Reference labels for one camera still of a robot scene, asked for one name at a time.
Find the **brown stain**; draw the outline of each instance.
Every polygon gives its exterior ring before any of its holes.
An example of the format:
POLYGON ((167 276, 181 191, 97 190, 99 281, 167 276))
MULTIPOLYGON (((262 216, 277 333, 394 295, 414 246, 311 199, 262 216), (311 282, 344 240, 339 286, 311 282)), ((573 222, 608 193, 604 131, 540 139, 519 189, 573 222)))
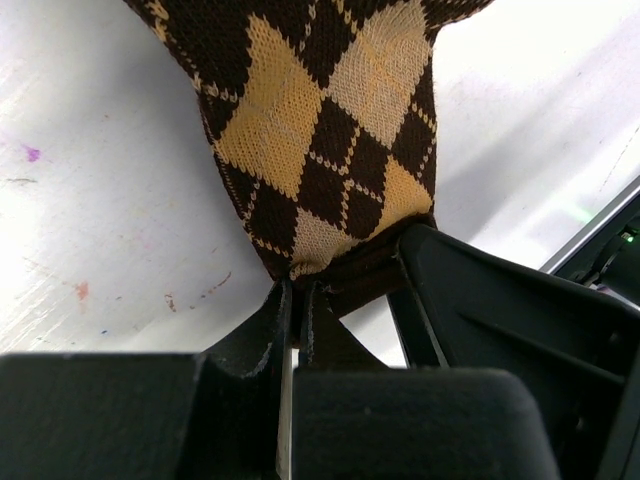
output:
POLYGON ((164 301, 167 302, 167 306, 171 309, 173 313, 176 313, 178 310, 176 309, 176 304, 173 301, 173 294, 165 293, 164 301))
POLYGON ((231 278, 231 272, 227 273, 227 276, 226 276, 226 277, 224 277, 224 280, 222 280, 219 284, 217 284, 217 285, 215 285, 215 286, 211 287, 211 288, 208 290, 208 292, 209 292, 210 294, 212 294, 213 292, 215 292, 215 291, 216 291, 216 289, 218 289, 219 287, 221 287, 222 285, 224 285, 225 283, 227 283, 227 280, 229 280, 230 278, 231 278))
POLYGON ((73 287, 76 291, 76 295, 78 295, 78 300, 83 301, 85 298, 89 296, 89 283, 82 282, 73 287))

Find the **brown knit fabric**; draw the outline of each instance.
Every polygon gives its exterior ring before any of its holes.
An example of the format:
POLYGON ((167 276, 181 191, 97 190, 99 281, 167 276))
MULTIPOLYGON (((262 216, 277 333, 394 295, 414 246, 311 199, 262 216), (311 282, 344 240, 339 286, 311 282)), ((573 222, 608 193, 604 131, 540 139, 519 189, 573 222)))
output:
POLYGON ((394 289, 434 225, 439 29, 491 0, 125 0, 187 72, 216 163, 274 278, 346 313, 394 289))

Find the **white table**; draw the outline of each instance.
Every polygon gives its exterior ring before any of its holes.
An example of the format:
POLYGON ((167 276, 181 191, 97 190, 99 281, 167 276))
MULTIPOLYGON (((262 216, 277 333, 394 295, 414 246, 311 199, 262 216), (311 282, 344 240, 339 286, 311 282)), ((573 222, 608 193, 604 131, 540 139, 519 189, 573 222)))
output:
MULTIPOLYGON (((271 282, 191 85, 114 0, 0 4, 0 351, 208 347, 271 282)), ((637 0, 496 0, 435 54, 445 232, 540 267, 640 174, 637 0)), ((401 364, 384 299, 346 323, 401 364)))

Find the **knitted fabric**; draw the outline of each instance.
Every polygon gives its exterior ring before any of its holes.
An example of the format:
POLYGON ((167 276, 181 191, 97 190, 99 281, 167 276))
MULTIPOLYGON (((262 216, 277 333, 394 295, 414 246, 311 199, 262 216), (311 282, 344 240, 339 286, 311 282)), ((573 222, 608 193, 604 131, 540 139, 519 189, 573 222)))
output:
POLYGON ((339 314, 402 282, 435 226, 432 53, 491 0, 125 0, 191 78, 224 185, 273 278, 339 314))

